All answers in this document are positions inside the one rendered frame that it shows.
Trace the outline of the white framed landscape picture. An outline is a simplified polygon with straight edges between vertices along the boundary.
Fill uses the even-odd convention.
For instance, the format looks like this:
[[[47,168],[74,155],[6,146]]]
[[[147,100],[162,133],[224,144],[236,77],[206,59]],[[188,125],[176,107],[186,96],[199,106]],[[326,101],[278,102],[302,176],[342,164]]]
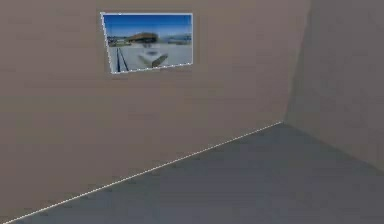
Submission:
[[[100,13],[114,75],[193,64],[192,13]]]

